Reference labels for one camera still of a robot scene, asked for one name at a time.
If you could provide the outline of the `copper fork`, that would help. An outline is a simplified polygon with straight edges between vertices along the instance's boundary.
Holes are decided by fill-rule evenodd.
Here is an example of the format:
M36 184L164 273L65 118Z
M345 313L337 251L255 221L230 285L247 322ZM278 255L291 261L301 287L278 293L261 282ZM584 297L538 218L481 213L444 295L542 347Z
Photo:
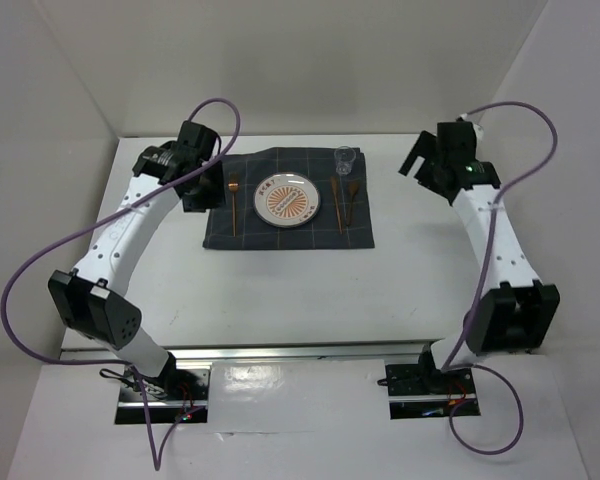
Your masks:
M231 207L232 207L232 234L233 237L237 236L237 193L239 192L239 176L237 173L231 173L229 175L228 189L231 193Z

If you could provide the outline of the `patterned glass plate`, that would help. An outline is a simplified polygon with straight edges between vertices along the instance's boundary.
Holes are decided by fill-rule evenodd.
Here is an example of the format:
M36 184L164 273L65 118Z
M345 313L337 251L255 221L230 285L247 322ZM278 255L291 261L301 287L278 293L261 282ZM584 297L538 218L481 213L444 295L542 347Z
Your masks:
M297 173L278 173L262 180L253 196L253 209L266 224L296 228L311 221L321 206L316 185Z

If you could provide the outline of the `copper spoon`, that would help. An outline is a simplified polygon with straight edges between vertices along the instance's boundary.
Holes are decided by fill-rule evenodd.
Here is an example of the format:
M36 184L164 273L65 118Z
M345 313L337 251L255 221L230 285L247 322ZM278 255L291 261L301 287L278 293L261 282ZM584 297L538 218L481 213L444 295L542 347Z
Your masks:
M349 194L349 204L346 214L346 226L349 227L352 224L353 220L353 210L354 204L356 200L356 196L358 195L360 189L360 182L358 180L353 180L347 184L347 191Z

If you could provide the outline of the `clear plastic cup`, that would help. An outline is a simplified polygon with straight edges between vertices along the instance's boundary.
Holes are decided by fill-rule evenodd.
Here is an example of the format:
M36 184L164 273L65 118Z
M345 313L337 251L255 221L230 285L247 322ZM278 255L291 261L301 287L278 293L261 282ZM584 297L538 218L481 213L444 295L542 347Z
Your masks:
M349 175L353 170L353 165L357 158L355 148L341 146L334 151L336 174L343 177Z

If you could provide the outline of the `copper knife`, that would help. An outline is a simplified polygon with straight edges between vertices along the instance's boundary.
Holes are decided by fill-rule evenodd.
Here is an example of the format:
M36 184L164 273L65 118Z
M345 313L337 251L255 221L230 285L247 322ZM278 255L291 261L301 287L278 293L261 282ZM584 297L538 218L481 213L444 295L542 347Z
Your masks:
M339 194L338 178L336 176L332 176L330 178L330 184L331 184L331 191L332 191L333 200L334 200L338 231L339 231L339 234L342 235L343 234L343 222L342 222L342 217L341 217L341 212L340 212L340 204L339 204L339 196L338 196L338 194Z

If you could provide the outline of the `dark grey checked cloth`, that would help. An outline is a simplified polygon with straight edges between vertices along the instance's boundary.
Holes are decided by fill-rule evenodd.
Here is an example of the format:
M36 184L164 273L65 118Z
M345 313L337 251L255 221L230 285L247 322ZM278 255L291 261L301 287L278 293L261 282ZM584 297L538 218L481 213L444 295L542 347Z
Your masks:
M355 147L357 158L352 172L340 181L339 204L343 234L338 231L330 178L336 175L334 149L317 147L272 147L250 154L229 155L221 162L224 176L239 176L237 193L237 236L232 234L231 193L226 205L214 209L208 217L202 246L209 250L351 250L375 247L367 192L367 162L363 151ZM262 221L253 209L257 185L273 174L297 173L311 180L321 195L317 215L296 228L278 228ZM347 184L360 182L352 224L346 226L349 204Z

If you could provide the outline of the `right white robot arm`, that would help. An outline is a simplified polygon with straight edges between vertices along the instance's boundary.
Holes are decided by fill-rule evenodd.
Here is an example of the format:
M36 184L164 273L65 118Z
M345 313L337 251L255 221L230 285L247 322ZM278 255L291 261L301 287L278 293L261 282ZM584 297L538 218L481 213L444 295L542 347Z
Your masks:
M435 394L488 356L540 347L560 303L558 288L541 280L523 252L495 167L477 158L480 137L480 127L465 119L441 122L419 135L399 170L449 203L480 267L460 330L419 356L418 384Z

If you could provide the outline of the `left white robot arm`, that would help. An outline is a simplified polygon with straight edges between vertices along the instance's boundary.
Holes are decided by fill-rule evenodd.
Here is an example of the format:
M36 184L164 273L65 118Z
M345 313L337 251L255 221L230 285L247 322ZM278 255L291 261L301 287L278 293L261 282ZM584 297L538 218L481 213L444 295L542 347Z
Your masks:
M222 166L172 183L209 161L218 134L186 121L178 137L142 151L117 210L89 252L68 273L55 271L48 289L64 325L131 363L143 389L156 399L202 394L195 375L142 328L141 310L126 298L133 271L166 215L177 205L204 212L224 202Z

